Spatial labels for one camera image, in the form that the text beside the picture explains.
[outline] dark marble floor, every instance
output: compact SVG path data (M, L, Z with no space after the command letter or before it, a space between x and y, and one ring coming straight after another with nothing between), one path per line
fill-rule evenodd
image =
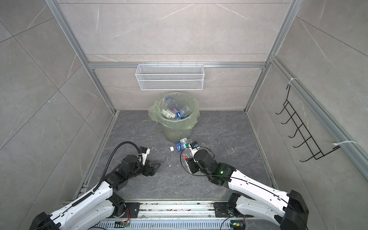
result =
M193 128L192 141L210 148L217 162L224 162L244 174L270 186L266 168L243 111L201 111ZM151 148L147 159L160 162L153 177L138 176L118 194L126 200L155 199L228 199L232 191L210 183L206 177L187 174L180 165L179 153L170 151L173 144L163 136L160 124L153 122L147 111L120 111L105 149L93 173L90 186L101 176L113 149L123 141ZM128 154L136 154L131 145L123 145L115 153L109 170Z

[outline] metal beam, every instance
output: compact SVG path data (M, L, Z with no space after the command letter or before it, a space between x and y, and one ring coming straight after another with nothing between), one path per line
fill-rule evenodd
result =
M143 62L90 62L90 68L137 68ZM264 68L265 62L144 62L144 64L201 64L205 68Z
M285 19L281 25L280 31L276 36L275 42L272 45L271 51L268 54L266 63L269 64L270 59L272 56L276 55L281 47L282 42L284 41L287 32L289 31L291 24L293 23L295 16L297 15L297 12L303 3L303 0L293 0L290 4L289 10L286 13ZM265 70L262 71L262 73L259 75L257 82L255 86L253 87L253 91L248 99L247 105L244 108L244 111L246 113L249 112L254 99L256 98L259 89L261 88L261 85L263 81L265 80L265 77L267 75L267 72L269 70L269 65L266 66Z
M277 57L273 56L271 62L287 81L296 78ZM290 85L337 143L353 140L298 79L291 81ZM368 156L364 150L358 144L351 142L341 144L340 147L368 180Z
M59 23L62 31L64 32L65 36L67 37L70 45L73 47L75 53L77 54L78 58L80 59L82 65L86 69L88 75L92 79L93 83L95 84L96 88L101 94L102 99L105 101L106 105L109 107L111 113L115 113L116 109L114 108L109 96L107 95L104 87L102 86L101 82L99 81L97 75L93 72L93 70L88 66L88 60L86 54L84 53L82 47L78 43L73 31L71 30L69 23L67 22L61 8L56 0L45 0L46 4L50 8L51 12L55 16L56 21Z

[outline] wire basket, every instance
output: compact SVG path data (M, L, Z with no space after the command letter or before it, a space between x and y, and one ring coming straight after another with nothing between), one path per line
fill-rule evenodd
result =
M140 64L135 76L141 90L199 90L205 70L201 64Z

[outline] trash can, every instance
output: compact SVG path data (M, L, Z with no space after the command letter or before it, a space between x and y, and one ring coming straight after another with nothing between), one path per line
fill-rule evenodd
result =
M161 115L162 108L166 105L164 99L172 97L181 106L189 105L193 112L181 120L168 120ZM179 142L183 138L189 139L192 129L199 118L199 106L197 100L185 93L169 93L160 97L153 106L148 109L150 118L162 125L162 131L166 139L172 143Z

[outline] trash bin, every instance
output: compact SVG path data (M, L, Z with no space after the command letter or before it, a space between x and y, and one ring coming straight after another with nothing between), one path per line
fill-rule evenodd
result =
M182 120L168 120L161 115L162 108L166 105L165 97L171 96L181 106L189 105L193 112ZM153 106L148 109L150 118L162 125L162 131L166 139L172 143L179 142L183 138L189 139L192 129L199 118L199 106L197 100L185 93L169 93L160 97Z

